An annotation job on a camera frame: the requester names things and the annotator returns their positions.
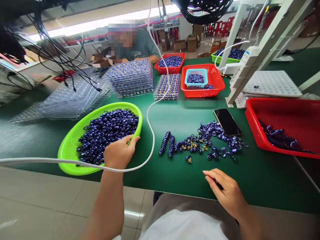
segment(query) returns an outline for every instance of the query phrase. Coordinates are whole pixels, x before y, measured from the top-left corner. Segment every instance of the hand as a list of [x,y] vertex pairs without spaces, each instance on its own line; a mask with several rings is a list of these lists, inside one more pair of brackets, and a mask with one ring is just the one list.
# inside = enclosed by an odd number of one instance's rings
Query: hand
[[103,153],[103,158],[106,167],[125,169],[130,162],[134,153],[136,143],[140,137],[135,137],[131,140],[129,146],[127,143],[133,135],[126,136],[116,142],[111,143],[106,147]]
[[[217,168],[203,171],[203,173],[224,209],[239,222],[245,218],[247,212],[250,212],[250,206],[244,199],[237,182]],[[220,190],[214,179],[221,184],[224,190]]]

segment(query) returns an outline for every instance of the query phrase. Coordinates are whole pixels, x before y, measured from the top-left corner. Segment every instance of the small blue basket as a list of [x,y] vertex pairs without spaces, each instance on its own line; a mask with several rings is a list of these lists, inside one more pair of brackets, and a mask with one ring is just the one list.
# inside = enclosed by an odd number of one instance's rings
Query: small blue basket
[[[203,76],[204,83],[187,83],[188,77],[190,74],[199,74]],[[188,89],[203,89],[205,85],[208,84],[208,76],[207,76],[207,70],[203,68],[199,69],[188,69],[186,72],[186,78],[184,80],[184,83],[187,85]]]

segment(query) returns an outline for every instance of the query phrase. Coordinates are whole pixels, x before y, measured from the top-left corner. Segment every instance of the red plastic basket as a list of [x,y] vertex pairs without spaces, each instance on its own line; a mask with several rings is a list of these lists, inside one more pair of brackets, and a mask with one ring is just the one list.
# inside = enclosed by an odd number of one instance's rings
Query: red plastic basket
[[[181,65],[179,67],[168,67],[169,74],[179,73],[180,69],[182,67],[182,64],[184,62],[184,59],[186,58],[186,53],[167,53],[167,54],[164,54],[162,57],[166,58],[166,57],[169,57],[169,56],[172,56],[172,55],[176,55],[178,57],[182,57],[182,63],[181,63]],[[159,61],[156,63],[156,65],[154,65],[154,68],[158,71],[158,73],[160,75],[167,74],[167,69],[165,67],[164,68],[160,68],[159,67]]]
[[[184,81],[182,81],[182,79],[186,78],[186,72],[188,69],[199,68],[204,68],[207,70],[208,84],[211,84],[214,89],[188,89],[187,85],[184,83]],[[182,68],[181,90],[184,92],[186,98],[214,97],[225,87],[226,85],[224,84],[224,81],[222,80],[222,77],[214,64],[188,65]]]
[[[280,98],[250,98],[245,112],[254,139],[259,148],[300,157],[320,159],[320,101]],[[317,154],[284,150],[273,146],[262,130],[258,118],[274,129],[285,130],[303,149]]]

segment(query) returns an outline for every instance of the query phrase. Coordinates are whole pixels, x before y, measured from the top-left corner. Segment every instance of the worker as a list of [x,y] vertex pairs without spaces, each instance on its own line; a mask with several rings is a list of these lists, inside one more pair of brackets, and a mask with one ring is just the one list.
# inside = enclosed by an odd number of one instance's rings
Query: worker
[[[106,147],[106,167],[126,168],[140,139],[133,138],[128,146],[132,136]],[[236,181],[219,169],[203,173],[219,202],[164,193],[143,225],[139,239],[262,239],[260,221],[245,201]],[[122,178],[123,173],[106,170],[102,173],[100,190],[83,240],[121,239],[124,223]]]
[[147,58],[151,63],[160,59],[156,45],[149,34],[133,23],[110,24],[109,36],[117,54],[117,63]]

